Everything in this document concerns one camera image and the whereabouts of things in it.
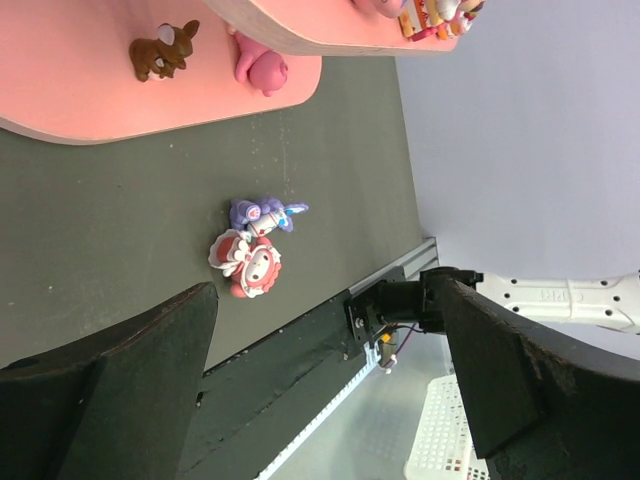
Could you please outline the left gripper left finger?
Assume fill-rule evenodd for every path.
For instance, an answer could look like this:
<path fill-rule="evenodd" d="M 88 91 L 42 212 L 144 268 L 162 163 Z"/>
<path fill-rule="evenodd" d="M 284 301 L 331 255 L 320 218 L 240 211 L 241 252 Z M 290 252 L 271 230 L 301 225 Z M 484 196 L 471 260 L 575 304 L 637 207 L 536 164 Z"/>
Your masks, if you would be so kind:
<path fill-rule="evenodd" d="M 199 283 L 3 367 L 2 478 L 175 478 L 217 310 Z"/>

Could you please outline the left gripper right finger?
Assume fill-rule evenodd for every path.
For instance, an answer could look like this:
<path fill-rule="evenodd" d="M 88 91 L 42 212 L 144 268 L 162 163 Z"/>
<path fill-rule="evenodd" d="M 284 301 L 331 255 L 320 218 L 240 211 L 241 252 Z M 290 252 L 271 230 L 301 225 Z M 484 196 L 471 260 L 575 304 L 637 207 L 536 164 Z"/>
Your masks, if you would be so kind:
<path fill-rule="evenodd" d="M 453 280 L 447 339 L 476 455 L 493 479 L 636 479 L 639 363 Z"/>

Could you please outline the red strawberry cake toy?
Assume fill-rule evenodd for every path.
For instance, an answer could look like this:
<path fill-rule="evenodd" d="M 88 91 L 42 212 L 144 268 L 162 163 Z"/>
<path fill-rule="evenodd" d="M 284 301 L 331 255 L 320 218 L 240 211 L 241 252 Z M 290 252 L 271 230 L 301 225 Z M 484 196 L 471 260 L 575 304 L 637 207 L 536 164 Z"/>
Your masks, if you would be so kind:
<path fill-rule="evenodd" d="M 417 42 L 428 37 L 449 40 L 465 35 L 484 7 L 483 0 L 408 1 L 399 25 L 405 38 Z"/>

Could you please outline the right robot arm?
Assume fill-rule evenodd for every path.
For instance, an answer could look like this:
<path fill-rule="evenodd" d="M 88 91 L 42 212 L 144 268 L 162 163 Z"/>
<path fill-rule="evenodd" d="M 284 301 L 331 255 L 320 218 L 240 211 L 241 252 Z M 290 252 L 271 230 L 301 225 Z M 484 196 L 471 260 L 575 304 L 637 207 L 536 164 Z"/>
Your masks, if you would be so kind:
<path fill-rule="evenodd" d="M 525 279 L 435 267 L 405 279 L 386 275 L 344 304 L 354 339 L 374 343 L 407 328 L 444 332 L 444 283 L 456 280 L 497 305 L 597 348 L 639 358 L 639 274 L 595 280 Z"/>

